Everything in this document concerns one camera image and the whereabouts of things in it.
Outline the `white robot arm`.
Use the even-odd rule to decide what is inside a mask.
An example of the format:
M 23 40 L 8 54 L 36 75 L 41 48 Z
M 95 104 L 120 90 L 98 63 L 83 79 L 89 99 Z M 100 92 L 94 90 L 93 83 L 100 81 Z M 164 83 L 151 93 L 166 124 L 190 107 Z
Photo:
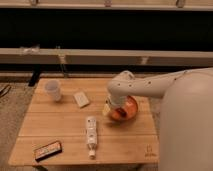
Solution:
M 213 67 L 146 78 L 123 71 L 108 82 L 103 114 L 129 96 L 160 98 L 159 171 L 213 171 Z

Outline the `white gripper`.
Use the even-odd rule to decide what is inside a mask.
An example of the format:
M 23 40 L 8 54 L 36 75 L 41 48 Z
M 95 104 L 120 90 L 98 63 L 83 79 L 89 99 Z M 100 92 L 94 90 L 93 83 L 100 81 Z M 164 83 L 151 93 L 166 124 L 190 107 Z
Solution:
M 117 96 L 109 94 L 105 101 L 102 114 L 104 116 L 110 116 L 116 109 L 122 108 L 124 106 L 126 99 L 126 96 Z

